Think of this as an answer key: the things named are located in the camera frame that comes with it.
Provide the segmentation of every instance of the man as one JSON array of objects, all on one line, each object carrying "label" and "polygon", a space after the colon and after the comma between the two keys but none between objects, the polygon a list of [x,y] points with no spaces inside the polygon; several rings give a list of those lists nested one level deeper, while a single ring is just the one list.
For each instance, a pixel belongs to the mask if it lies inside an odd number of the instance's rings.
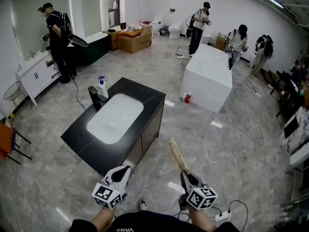
[{"label": "man", "polygon": [[207,25],[210,25],[211,23],[209,20],[209,9],[210,8],[211,8],[211,5],[209,4],[209,2],[204,2],[204,8],[199,9],[194,15],[193,32],[192,32],[192,38],[191,38],[189,54],[188,54],[190,57],[193,57],[194,53],[198,49],[199,43],[203,35],[205,23]]},{"label": "man", "polygon": [[269,35],[259,37],[255,43],[256,57],[253,61],[252,75],[256,75],[273,55],[274,43]]},{"label": "man", "polygon": [[51,3],[46,3],[38,11],[43,17],[46,17],[47,27],[50,33],[50,49],[55,62],[58,65],[62,75],[61,85],[68,85],[72,79],[77,77],[75,66],[72,63],[68,53],[69,40],[64,30],[64,21],[60,12],[53,9]]},{"label": "man", "polygon": [[74,220],[69,232],[239,232],[230,222],[218,228],[209,220],[203,210],[195,210],[188,205],[192,224],[169,215],[146,211],[147,202],[140,199],[136,213],[121,215],[112,223],[115,209],[103,208],[92,222]]},{"label": "man", "polygon": [[239,56],[241,50],[247,51],[247,26],[241,24],[238,30],[234,29],[228,34],[228,45],[225,50],[231,50],[233,52],[232,66]]}]

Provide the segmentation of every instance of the orange chair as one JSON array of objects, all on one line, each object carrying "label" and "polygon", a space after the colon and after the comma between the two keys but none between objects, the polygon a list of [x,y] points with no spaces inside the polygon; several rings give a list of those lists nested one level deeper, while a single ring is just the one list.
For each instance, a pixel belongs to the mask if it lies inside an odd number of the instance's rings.
[{"label": "orange chair", "polygon": [[16,161],[15,159],[13,159],[12,157],[8,156],[8,154],[11,154],[11,152],[13,150],[15,150],[16,152],[18,152],[19,154],[23,155],[24,157],[27,157],[28,159],[32,159],[31,157],[25,155],[24,153],[20,152],[19,150],[17,150],[15,148],[15,146],[17,146],[18,148],[20,148],[20,146],[18,146],[15,142],[16,140],[16,134],[19,135],[21,138],[23,138],[25,141],[27,141],[28,143],[31,143],[28,139],[26,139],[25,137],[23,137],[21,134],[19,134],[15,128],[9,128],[6,125],[0,123],[0,158],[2,159],[6,159],[9,158],[13,161],[15,161],[16,163],[20,164],[20,162]]}]

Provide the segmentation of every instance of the marble floor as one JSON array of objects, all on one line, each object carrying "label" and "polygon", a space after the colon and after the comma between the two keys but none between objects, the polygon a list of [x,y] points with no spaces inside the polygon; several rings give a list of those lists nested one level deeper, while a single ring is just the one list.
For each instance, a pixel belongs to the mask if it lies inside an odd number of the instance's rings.
[{"label": "marble floor", "polygon": [[[106,76],[108,87],[123,76],[166,93],[167,100],[175,103],[165,106],[159,138],[136,167],[126,189],[128,196],[116,214],[135,209],[140,197],[147,199],[151,211],[178,213],[180,193],[168,186],[169,182],[181,185],[167,143],[174,136],[189,168],[218,193],[216,207],[226,211],[230,201],[239,199],[249,209],[245,231],[271,231],[282,213],[280,203],[290,197],[292,181],[284,174],[289,157],[279,147],[282,123],[275,117],[279,107],[269,95],[271,88],[253,78],[262,97],[254,95],[246,79],[249,68],[241,60],[232,69],[233,89],[219,114],[184,104],[178,92],[188,61],[175,58],[182,45],[189,42],[155,35],[151,47],[134,55],[116,50],[77,70],[78,98],[85,107],[91,104],[87,88],[96,86],[101,75]],[[63,231],[73,219],[91,219],[100,210],[91,197],[100,176],[60,138],[84,111],[75,95],[74,83],[61,86],[56,81],[37,97],[37,106],[28,102],[21,110],[24,118],[14,121],[32,141],[22,144],[32,160],[13,152],[21,165],[0,161],[0,215],[15,232]],[[223,128],[210,125],[213,120]],[[231,209],[230,220],[241,230],[245,207],[233,203]],[[207,213],[213,218],[217,212]]]}]

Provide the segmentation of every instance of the sink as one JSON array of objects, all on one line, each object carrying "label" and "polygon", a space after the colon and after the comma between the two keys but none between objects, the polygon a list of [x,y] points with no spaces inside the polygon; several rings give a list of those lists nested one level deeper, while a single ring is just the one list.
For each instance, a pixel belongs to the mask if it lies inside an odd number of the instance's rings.
[{"label": "sink", "polygon": [[144,109],[125,94],[114,95],[87,123],[87,130],[103,143],[117,143]]}]

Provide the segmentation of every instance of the soap dispenser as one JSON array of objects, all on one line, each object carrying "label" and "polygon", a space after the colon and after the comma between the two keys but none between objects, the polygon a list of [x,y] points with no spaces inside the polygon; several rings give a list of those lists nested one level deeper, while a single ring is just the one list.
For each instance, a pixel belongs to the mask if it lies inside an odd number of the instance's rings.
[{"label": "soap dispenser", "polygon": [[98,78],[100,80],[98,86],[100,87],[101,95],[103,95],[104,97],[106,97],[108,99],[108,92],[107,92],[106,84],[105,84],[103,78],[104,78],[104,76],[100,76]]}]

